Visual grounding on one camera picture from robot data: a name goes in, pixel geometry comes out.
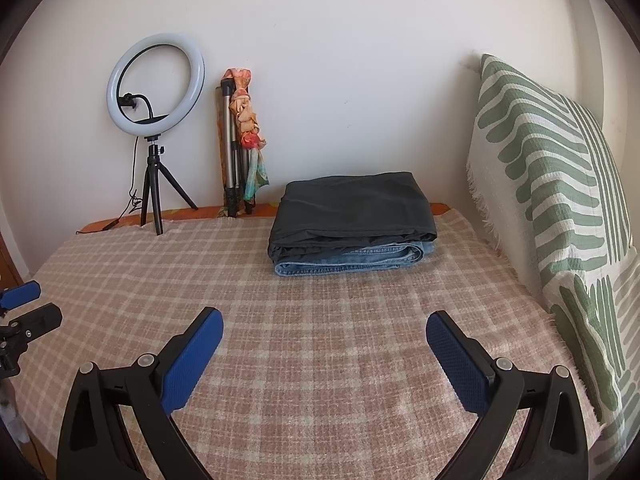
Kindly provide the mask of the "white gloved left hand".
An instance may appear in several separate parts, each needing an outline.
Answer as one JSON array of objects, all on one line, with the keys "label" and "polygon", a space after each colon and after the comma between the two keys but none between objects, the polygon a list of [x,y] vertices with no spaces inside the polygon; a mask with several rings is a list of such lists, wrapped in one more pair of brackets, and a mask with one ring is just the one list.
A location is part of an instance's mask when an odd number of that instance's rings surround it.
[{"label": "white gloved left hand", "polygon": [[24,420],[18,412],[15,392],[7,379],[0,384],[0,412],[1,419],[16,444],[26,444],[30,441]]}]

